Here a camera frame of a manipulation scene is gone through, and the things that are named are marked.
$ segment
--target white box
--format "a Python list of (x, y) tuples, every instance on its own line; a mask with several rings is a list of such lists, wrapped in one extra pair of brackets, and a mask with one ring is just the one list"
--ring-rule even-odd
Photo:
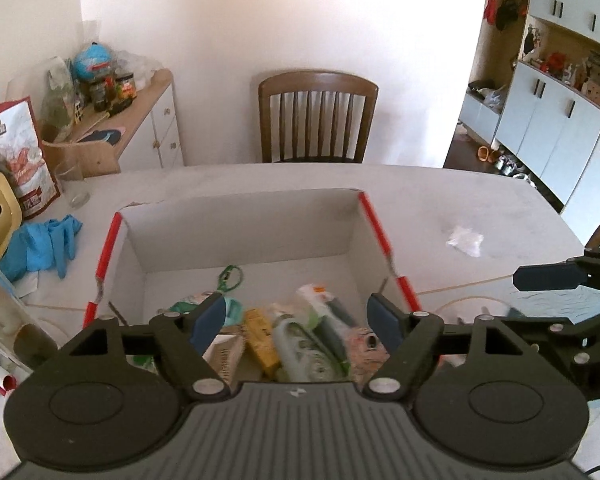
[(258, 192), (132, 205), (111, 223), (85, 314), (146, 323), (181, 298), (215, 290), (227, 265), (244, 281), (230, 295), (245, 308), (291, 302), (298, 287), (319, 283), (361, 325), (366, 301), (382, 292), (405, 312), (419, 310), (407, 280), (392, 269), (392, 250), (373, 208), (354, 189)]

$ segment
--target clear glass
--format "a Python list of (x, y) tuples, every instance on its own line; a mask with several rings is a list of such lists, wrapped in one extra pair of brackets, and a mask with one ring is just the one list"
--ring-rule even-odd
[(61, 162), (56, 166), (55, 174), (58, 186), (69, 206), (78, 209), (89, 201), (89, 185), (82, 177), (82, 170), (77, 162)]
[(10, 284), (0, 276), (0, 353), (35, 370), (57, 350), (51, 336), (25, 311)]

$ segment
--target silver screw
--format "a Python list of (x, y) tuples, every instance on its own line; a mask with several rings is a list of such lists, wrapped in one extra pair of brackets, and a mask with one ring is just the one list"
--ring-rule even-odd
[(591, 359), (591, 356), (586, 352), (580, 352), (573, 356), (573, 362), (577, 365), (585, 365), (589, 362), (589, 359)]
[(375, 394), (394, 394), (400, 389), (400, 383), (391, 377), (378, 377), (369, 381), (369, 389)]
[(224, 383), (218, 379), (198, 379), (193, 383), (193, 390), (200, 395), (215, 395), (224, 390)]

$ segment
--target chair seat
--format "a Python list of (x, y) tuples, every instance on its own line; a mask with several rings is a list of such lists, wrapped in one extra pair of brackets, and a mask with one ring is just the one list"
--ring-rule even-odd
[(333, 164), (355, 164), (356, 161), (352, 158), (345, 158), (342, 156), (298, 156), (296, 158), (286, 158), (285, 160), (278, 160), (277, 162), (330, 162)]

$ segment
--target white crumpled plastic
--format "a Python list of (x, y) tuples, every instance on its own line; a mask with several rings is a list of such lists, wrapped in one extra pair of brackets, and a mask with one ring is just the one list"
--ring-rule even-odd
[(484, 235), (474, 233), (471, 229), (465, 227), (456, 226), (446, 244), (455, 247), (473, 258), (479, 258), (480, 246), (483, 240)]

